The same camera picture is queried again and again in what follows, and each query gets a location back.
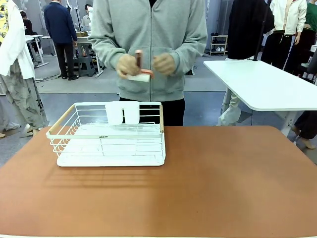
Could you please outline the person's right hand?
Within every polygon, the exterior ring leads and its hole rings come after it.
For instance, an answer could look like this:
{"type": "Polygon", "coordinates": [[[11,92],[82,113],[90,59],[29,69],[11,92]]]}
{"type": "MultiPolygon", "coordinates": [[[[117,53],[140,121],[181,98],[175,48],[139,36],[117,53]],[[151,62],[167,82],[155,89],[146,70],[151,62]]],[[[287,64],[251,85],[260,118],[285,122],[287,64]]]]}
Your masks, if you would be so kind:
{"type": "Polygon", "coordinates": [[[135,76],[140,72],[136,59],[129,54],[123,54],[119,58],[115,69],[118,76],[122,79],[127,79],[129,75],[135,76]]]}

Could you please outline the person's left hand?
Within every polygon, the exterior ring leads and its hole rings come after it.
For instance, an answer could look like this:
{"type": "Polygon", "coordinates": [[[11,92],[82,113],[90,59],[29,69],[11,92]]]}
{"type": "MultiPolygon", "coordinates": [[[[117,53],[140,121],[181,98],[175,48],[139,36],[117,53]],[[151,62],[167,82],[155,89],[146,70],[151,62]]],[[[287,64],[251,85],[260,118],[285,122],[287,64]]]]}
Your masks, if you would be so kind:
{"type": "Polygon", "coordinates": [[[171,54],[163,53],[159,56],[154,56],[153,68],[155,71],[168,76],[175,72],[176,64],[171,54]]]}

